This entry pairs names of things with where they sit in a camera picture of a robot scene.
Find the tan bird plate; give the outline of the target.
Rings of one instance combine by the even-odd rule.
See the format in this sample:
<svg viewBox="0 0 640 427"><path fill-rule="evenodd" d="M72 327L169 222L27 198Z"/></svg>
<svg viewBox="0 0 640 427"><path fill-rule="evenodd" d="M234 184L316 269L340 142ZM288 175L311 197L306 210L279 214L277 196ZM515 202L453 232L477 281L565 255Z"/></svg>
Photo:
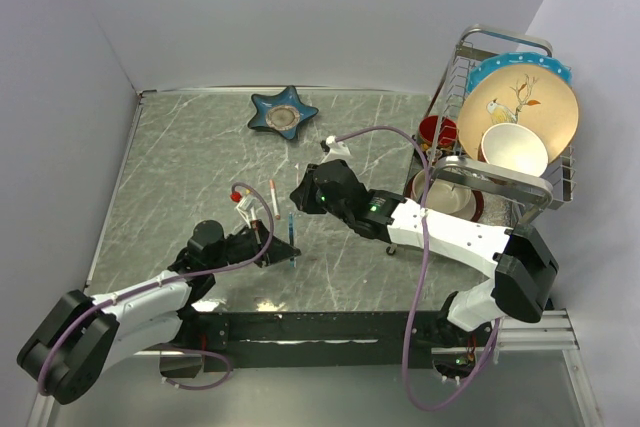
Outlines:
<svg viewBox="0 0 640 427"><path fill-rule="evenodd" d="M500 68L466 96L456 126L463 151L478 158L481 138L499 123L526 127L555 161L574 138L580 116L578 99L567 82L531 63Z"/></svg>

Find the white marker orange tip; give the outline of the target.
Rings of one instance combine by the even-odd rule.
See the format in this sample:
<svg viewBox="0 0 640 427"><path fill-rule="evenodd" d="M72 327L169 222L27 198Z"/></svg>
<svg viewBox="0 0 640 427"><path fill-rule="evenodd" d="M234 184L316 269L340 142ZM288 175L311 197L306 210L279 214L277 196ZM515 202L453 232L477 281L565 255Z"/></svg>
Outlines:
<svg viewBox="0 0 640 427"><path fill-rule="evenodd" d="M276 183L274 179L269 180L269 187L270 187L273 216L276 220L280 220L281 214L280 214L279 203L278 203Z"/></svg>

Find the red rimmed bowl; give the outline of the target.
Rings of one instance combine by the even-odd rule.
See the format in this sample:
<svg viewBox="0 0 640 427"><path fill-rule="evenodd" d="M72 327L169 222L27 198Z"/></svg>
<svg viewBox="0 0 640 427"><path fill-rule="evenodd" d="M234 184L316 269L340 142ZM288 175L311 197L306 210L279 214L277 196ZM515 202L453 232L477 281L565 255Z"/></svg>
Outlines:
<svg viewBox="0 0 640 427"><path fill-rule="evenodd" d="M404 195L419 203L424 194L426 175L423 169L409 177ZM476 222L484 212L484 197L480 191L437 179L428 188L425 206L443 214Z"/></svg>

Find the red cup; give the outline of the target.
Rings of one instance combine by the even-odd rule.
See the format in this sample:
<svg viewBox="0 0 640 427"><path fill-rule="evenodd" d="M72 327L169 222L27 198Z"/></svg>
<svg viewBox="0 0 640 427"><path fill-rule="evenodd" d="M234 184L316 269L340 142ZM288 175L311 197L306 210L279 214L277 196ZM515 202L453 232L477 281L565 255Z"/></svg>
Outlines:
<svg viewBox="0 0 640 427"><path fill-rule="evenodd" d="M455 154L456 123L438 115L424 117L418 126L415 140L424 156L435 164L440 158Z"/></svg>

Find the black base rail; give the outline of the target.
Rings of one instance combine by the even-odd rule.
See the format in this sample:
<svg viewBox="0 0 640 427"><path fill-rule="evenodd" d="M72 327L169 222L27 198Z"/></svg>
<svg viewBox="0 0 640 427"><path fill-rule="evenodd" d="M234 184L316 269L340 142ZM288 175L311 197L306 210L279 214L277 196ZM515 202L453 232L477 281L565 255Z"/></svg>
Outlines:
<svg viewBox="0 0 640 427"><path fill-rule="evenodd" d="M406 311L189 312L169 344L235 368L398 365Z"/></svg>

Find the white bowl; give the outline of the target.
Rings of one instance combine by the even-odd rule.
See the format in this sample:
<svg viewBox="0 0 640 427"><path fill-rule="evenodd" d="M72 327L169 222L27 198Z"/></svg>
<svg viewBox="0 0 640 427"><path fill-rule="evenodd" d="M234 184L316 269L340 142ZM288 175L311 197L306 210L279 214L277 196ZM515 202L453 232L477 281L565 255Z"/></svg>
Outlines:
<svg viewBox="0 0 640 427"><path fill-rule="evenodd" d="M543 141L530 129L513 123L491 126L482 136L479 158L494 166L540 177L549 164Z"/></svg>

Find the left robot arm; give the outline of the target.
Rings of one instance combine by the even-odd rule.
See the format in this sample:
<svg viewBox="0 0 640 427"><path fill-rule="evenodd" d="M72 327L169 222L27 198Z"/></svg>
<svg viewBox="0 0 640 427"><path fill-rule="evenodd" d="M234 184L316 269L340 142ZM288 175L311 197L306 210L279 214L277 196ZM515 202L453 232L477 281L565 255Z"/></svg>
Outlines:
<svg viewBox="0 0 640 427"><path fill-rule="evenodd" d="M101 373L142 350L206 346L206 328L193 305L215 285L216 273L270 266L300 254L262 221L235 234L225 234L215 220L203 221L156 277L94 297L80 290L64 294L20 349L17 364L42 394L69 404Z"/></svg>

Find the blue pen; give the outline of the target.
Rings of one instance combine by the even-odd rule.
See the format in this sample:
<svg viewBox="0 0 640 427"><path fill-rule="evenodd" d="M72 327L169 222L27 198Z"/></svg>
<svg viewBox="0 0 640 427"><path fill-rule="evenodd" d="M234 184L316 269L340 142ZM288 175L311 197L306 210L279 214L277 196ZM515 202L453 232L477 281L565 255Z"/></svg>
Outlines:
<svg viewBox="0 0 640 427"><path fill-rule="evenodd" d="M289 212L288 214L288 238L289 238L289 245L291 247L295 247L295 229L294 229L294 215L293 212ZM296 257L292 256L290 258L290 266L291 268L295 268L296 267Z"/></svg>

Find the blue star-shaped dish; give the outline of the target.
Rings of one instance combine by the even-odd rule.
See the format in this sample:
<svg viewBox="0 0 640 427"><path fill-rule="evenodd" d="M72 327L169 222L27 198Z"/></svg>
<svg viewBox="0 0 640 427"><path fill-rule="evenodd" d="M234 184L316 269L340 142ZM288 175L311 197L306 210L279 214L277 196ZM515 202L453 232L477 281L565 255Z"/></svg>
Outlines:
<svg viewBox="0 0 640 427"><path fill-rule="evenodd" d="M247 127L254 131L272 132L285 140L295 140L298 128L315 117L319 109L305 104L299 97L295 86L287 86L274 95L251 95L255 108Z"/></svg>

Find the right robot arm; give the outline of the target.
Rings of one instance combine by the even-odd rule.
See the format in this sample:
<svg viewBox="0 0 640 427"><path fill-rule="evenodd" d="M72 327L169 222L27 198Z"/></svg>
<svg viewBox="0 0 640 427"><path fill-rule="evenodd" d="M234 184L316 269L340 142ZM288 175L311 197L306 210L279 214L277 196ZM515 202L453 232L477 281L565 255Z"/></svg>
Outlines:
<svg viewBox="0 0 640 427"><path fill-rule="evenodd" d="M368 189L343 160L308 165L290 198L299 211L331 214L363 238L420 248L481 272L483 283L445 303L437 331L449 345L460 345L473 330L503 316L525 323L542 318L559 266L530 224L479 224Z"/></svg>

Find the metal dish rack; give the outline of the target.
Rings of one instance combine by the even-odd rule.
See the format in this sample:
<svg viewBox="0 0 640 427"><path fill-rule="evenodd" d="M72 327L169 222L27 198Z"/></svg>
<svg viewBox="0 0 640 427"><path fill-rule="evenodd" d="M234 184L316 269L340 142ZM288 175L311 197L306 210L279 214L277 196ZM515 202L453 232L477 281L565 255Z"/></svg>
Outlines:
<svg viewBox="0 0 640 427"><path fill-rule="evenodd" d="M460 35L413 138L404 194L471 222L530 223L573 198L580 105L551 44L474 24Z"/></svg>

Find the blue dotted plate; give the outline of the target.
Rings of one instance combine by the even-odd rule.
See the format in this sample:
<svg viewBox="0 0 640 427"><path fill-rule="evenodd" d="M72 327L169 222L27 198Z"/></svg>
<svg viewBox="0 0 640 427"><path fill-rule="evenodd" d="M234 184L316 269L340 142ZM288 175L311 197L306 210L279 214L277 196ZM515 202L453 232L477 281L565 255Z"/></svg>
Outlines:
<svg viewBox="0 0 640 427"><path fill-rule="evenodd" d="M480 62L467 77L466 93L470 94L493 72L511 65L520 64L537 65L559 76L568 85L572 84L571 69L556 58L535 52L518 51L499 54Z"/></svg>

